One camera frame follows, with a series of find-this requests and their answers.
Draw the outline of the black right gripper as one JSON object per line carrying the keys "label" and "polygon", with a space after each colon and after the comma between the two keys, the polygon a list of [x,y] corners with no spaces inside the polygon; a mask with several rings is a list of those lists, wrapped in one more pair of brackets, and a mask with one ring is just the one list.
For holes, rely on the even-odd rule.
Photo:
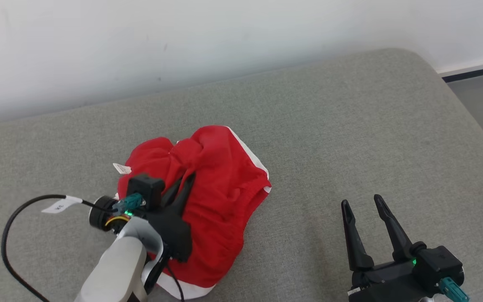
{"label": "black right gripper", "polygon": [[356,228],[356,219],[347,200],[341,201],[343,227],[351,277],[350,302],[427,302],[435,295],[435,277],[439,263],[435,260],[412,260],[408,235],[391,212],[381,195],[374,195],[374,203],[389,235],[397,262],[374,266],[366,254]]}

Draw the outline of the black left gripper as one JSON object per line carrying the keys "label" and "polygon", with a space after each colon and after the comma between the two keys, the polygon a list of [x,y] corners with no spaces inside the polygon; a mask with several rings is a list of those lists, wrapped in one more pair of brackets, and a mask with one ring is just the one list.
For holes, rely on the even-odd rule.
{"label": "black left gripper", "polygon": [[163,193],[163,208],[140,208],[145,220],[161,235],[171,258],[186,263],[193,251],[190,224],[182,219],[196,173],[177,180]]}

